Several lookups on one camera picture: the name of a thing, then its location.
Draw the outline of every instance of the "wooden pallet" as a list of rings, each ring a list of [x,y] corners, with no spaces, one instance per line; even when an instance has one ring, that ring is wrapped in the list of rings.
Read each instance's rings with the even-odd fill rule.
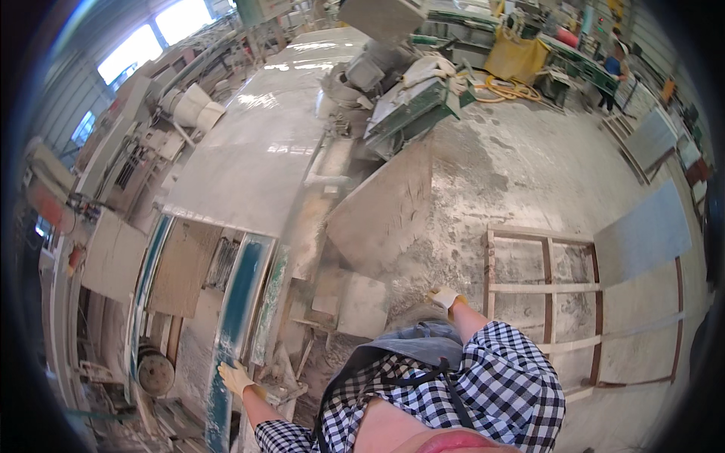
[[[496,283],[496,249],[494,241],[496,238],[510,238],[524,241],[541,241],[542,253],[544,256],[544,285],[537,284],[501,284]],[[594,347],[592,357],[592,369],[589,379],[582,382],[581,388],[575,388],[564,392],[567,401],[576,401],[592,394],[594,388],[620,388],[626,386],[639,386],[650,383],[674,382],[677,374],[680,349],[682,346],[682,328],[684,320],[682,269],[679,257],[675,259],[677,269],[677,291],[678,291],[678,312],[670,317],[655,321],[638,328],[627,331],[604,334],[604,294],[599,281],[599,265],[597,263],[597,250],[594,239],[591,236],[575,233],[559,233],[556,231],[541,230],[538,228],[526,228],[512,225],[489,224],[486,232],[486,258],[488,262],[484,268],[484,304],[486,305],[486,317],[495,319],[496,293],[509,294],[544,294],[544,343],[537,344],[539,349],[548,357],[549,354],[561,354],[587,347]],[[594,268],[594,282],[558,284],[553,283],[553,244],[568,244],[586,247],[592,255]],[[594,293],[595,315],[594,315],[594,336],[582,340],[556,342],[556,315],[558,313],[558,294],[566,293]],[[662,378],[634,382],[615,383],[600,380],[600,368],[602,361],[602,343],[616,338],[625,338],[647,331],[662,328],[672,323],[677,323],[677,343],[675,347],[675,358],[672,373]]]

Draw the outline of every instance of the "work glove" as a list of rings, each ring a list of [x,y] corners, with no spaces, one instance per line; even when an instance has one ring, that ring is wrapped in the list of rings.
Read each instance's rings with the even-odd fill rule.
[[[465,296],[457,293],[455,290],[449,288],[448,286],[436,286],[435,288],[428,291],[426,297],[431,300],[433,305],[437,305],[438,307],[445,309],[448,313],[448,319],[450,320],[453,319],[450,308],[453,306],[453,302],[456,301],[456,298],[459,302],[468,305],[468,300]]]
[[[426,55],[417,59],[403,74],[403,86],[410,88],[431,77],[455,77],[453,63],[440,55]]]
[[[456,96],[460,96],[464,91],[468,90],[468,83],[463,76],[451,77],[448,89]]]
[[[263,399],[267,396],[267,392],[249,378],[247,369],[238,360],[234,361],[234,367],[231,367],[226,362],[222,362],[217,367],[217,370],[219,370],[219,375],[222,377],[222,382],[224,382],[226,388],[239,396],[241,396],[241,392],[247,386],[254,386],[252,390]]]

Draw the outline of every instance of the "hand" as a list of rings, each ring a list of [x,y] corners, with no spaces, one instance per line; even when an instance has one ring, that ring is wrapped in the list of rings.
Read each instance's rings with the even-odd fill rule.
[[[226,388],[239,396],[241,396],[241,392],[245,387],[255,385],[254,381],[247,375],[247,369],[238,360],[234,361],[234,367],[222,362],[217,370],[219,370],[219,375],[222,377]]]
[[[450,310],[454,302],[462,302],[463,304],[468,305],[468,300],[466,300],[463,295],[457,293],[448,286],[436,286],[428,291],[426,296],[433,302],[434,305],[437,305],[446,311]]]

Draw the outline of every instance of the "lip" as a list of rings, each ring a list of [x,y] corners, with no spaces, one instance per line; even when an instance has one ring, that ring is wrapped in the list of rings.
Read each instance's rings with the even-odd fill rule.
[[[449,431],[437,434],[423,443],[415,453],[441,453],[451,449],[498,447],[487,437],[470,431]]]

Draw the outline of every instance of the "yellow glove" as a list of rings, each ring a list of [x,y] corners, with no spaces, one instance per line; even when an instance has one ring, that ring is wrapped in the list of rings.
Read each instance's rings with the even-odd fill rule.
[[[448,319],[452,320],[453,316],[450,312],[450,308],[453,306],[453,302],[458,300],[468,305],[468,300],[462,294],[457,293],[455,290],[448,286],[436,286],[435,288],[428,291],[426,297],[431,300],[433,305],[437,305],[445,309],[448,312]]]
[[[217,367],[217,370],[219,370],[219,375],[222,377],[222,381],[224,382],[226,388],[239,396],[241,396],[241,392],[247,386],[254,386],[254,392],[262,398],[267,396],[267,392],[249,378],[247,375],[247,369],[238,360],[234,361],[234,367],[222,362],[221,365]]]

